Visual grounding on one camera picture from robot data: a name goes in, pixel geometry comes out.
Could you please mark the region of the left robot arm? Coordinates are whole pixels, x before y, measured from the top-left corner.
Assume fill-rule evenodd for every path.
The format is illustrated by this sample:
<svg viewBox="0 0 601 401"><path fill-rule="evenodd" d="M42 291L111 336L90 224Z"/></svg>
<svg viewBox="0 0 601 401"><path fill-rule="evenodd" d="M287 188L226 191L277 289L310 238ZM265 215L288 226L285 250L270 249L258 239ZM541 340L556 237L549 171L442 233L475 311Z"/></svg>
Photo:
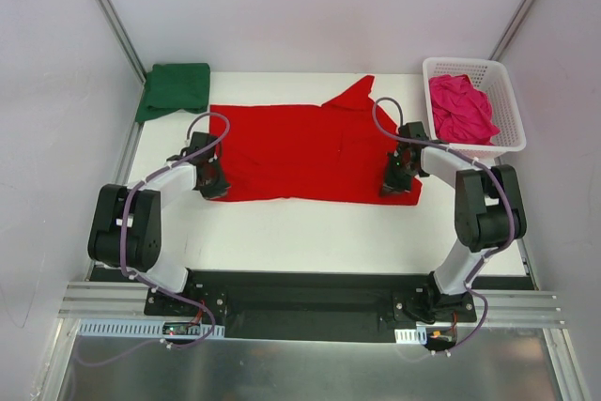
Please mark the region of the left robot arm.
<svg viewBox="0 0 601 401"><path fill-rule="evenodd" d="M230 184L221 157L221 138L195 131L186 147L146 179L103 186L87 244L89 257L167 290L166 304L176 314L192 313L199 294L187 285L189 270L162 248L162 210L185 193L197 192L205 200L225 197Z"/></svg>

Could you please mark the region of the red t shirt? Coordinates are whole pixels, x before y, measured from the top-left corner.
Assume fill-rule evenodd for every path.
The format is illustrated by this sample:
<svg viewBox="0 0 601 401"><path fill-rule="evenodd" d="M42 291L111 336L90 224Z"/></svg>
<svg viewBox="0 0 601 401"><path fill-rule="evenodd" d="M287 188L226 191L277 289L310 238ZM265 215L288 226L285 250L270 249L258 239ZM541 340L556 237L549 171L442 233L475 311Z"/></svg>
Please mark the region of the red t shirt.
<svg viewBox="0 0 601 401"><path fill-rule="evenodd" d="M415 206L422 184L399 194L381 188L396 126L371 98L366 75L320 105L215 105L209 121L222 134L221 167L230 185L224 202L299 198Z"/></svg>

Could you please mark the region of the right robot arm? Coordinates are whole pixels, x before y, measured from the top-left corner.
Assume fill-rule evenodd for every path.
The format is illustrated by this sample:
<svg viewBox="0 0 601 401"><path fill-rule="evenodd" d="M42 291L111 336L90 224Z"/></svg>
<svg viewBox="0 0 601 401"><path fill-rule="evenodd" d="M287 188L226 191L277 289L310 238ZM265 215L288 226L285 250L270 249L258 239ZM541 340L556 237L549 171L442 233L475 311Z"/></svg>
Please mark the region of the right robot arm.
<svg viewBox="0 0 601 401"><path fill-rule="evenodd" d="M394 136L380 194L408 194L418 177L434 176L455 190L456 241L421 289L401 301L402 313L426 324L468 310L470 289L487 260L525 235L527 221L516 170L470 159L432 141L420 122L409 122Z"/></svg>

